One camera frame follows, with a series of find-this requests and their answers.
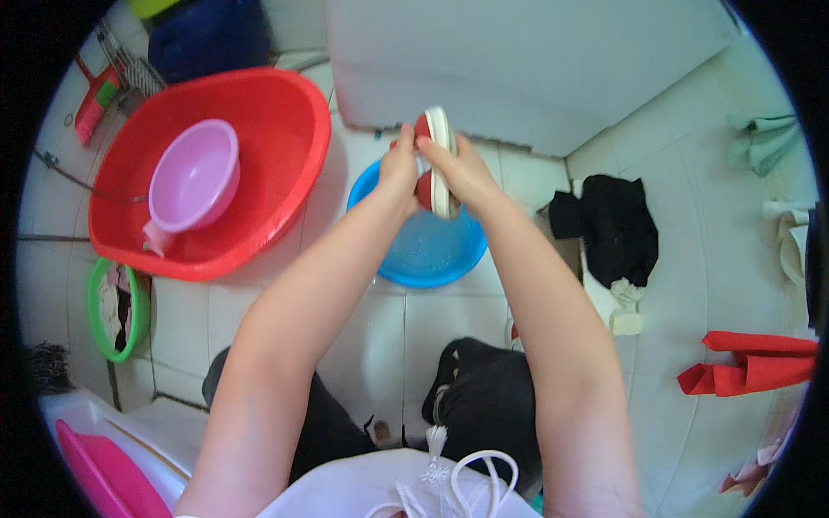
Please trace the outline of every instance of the hand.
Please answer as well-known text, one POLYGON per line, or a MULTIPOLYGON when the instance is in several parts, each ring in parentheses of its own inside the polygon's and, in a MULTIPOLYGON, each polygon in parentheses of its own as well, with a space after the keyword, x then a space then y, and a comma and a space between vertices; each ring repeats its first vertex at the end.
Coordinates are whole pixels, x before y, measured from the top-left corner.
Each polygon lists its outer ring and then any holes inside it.
POLYGON ((416 147, 443 173, 452 194, 473 212, 481 214, 487 200, 501 189, 469 139, 457 133, 455 138, 457 157, 428 137, 418 137, 416 147))
POLYGON ((380 161, 380 180, 378 190, 389 192, 399 197, 400 203, 406 204, 410 214, 417 210, 415 185, 417 185, 417 162, 415 161, 415 128, 403 124, 397 146, 383 155, 380 161))

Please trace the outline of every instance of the blue plastic basin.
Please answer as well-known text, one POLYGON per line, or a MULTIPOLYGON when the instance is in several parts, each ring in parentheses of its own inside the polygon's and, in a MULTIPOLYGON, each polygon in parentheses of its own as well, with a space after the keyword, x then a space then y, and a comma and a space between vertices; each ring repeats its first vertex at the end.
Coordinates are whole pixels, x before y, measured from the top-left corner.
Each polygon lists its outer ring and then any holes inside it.
MULTIPOLYGON (((380 161, 371 164, 354 183, 348 196, 350 210, 377 186, 380 161)), ((473 269, 487 251, 487 239, 466 209, 456 221, 441 220, 417 211, 400 229, 377 273, 407 288, 437 288, 452 283, 473 269)))

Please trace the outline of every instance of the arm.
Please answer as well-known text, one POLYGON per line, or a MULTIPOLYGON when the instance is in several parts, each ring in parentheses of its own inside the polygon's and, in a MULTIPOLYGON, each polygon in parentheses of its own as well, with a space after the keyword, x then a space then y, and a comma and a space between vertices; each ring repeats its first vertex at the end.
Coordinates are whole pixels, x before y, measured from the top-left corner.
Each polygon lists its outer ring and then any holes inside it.
POLYGON ((381 163, 377 188, 303 252, 245 314, 178 515, 253 516, 288 486, 317 363, 415 211, 414 130, 381 163))
POLYGON ((472 144, 417 146, 481 222, 521 333, 536 394, 545 516, 642 515, 613 342, 578 279, 501 192, 472 144))

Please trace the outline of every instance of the pink plastic bowl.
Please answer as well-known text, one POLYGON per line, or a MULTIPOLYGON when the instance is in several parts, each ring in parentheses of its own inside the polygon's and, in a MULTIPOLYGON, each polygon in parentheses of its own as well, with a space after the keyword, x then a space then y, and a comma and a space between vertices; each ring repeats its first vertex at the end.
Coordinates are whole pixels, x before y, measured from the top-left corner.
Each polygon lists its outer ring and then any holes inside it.
POLYGON ((221 119, 193 124, 172 141, 150 181, 153 223, 165 232, 216 221, 239 187, 239 140, 221 119))

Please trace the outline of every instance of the drawstring tassel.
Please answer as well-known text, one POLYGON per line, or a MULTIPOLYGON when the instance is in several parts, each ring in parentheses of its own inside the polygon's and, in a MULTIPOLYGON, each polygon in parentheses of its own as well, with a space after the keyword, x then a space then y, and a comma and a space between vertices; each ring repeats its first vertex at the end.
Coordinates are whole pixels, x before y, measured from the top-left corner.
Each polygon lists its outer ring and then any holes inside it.
POLYGON ((445 426, 435 425, 426 430, 426 443, 429 445, 429 468, 420 480, 429 483, 442 482, 449 476, 449 468, 438 466, 438 457, 444 450, 447 431, 445 426))

